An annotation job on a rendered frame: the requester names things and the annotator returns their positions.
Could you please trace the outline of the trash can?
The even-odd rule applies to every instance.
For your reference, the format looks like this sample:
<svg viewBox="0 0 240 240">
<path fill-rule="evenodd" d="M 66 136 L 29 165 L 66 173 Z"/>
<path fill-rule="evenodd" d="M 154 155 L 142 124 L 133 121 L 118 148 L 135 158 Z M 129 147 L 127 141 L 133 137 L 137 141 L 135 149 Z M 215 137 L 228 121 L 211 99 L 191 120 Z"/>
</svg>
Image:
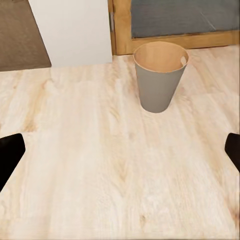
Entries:
<svg viewBox="0 0 240 240">
<path fill-rule="evenodd" d="M 185 66 L 182 57 L 186 59 Z M 189 62 L 189 54 L 183 47 L 161 41 L 139 47 L 133 59 L 142 108 L 151 113 L 165 111 Z"/>
</svg>

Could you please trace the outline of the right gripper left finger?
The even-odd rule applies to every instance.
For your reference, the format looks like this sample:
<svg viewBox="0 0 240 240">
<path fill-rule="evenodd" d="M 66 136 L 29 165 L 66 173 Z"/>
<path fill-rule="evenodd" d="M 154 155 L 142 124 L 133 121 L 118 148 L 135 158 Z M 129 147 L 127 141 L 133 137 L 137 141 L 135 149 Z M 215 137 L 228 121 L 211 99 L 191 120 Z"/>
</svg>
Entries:
<svg viewBox="0 0 240 240">
<path fill-rule="evenodd" d="M 0 192 L 24 153 L 25 143 L 21 133 L 0 139 Z"/>
</svg>

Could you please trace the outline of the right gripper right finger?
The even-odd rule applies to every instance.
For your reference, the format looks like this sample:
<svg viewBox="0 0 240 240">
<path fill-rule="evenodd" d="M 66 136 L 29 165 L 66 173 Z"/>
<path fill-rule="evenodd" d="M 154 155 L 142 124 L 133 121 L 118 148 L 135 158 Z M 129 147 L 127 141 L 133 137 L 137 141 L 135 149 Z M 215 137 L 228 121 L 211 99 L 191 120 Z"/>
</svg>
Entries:
<svg viewBox="0 0 240 240">
<path fill-rule="evenodd" d="M 229 133 L 224 150 L 240 172 L 240 134 Z"/>
</svg>

